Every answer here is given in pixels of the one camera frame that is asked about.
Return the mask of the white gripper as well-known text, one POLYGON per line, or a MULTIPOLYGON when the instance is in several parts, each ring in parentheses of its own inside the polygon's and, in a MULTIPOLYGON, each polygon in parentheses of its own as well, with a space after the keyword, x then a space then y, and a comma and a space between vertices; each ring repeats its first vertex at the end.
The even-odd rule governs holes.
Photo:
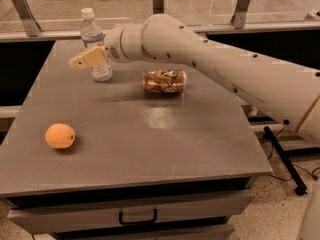
POLYGON ((145 61, 147 56, 142 46, 143 30, 143 24, 116 24, 105 35, 107 52, 104 46, 90 46, 73 56, 69 66, 76 70, 103 66, 108 62, 108 55, 119 63, 145 61))

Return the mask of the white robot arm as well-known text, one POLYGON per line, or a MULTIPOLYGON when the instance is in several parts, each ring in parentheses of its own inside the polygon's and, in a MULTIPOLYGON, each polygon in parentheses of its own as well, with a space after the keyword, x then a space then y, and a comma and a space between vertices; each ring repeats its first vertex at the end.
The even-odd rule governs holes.
POLYGON ((142 24, 116 25, 102 46, 85 49, 69 65, 87 69, 108 59, 185 64, 302 138, 320 143, 320 76, 315 69, 210 41, 166 14, 142 24))

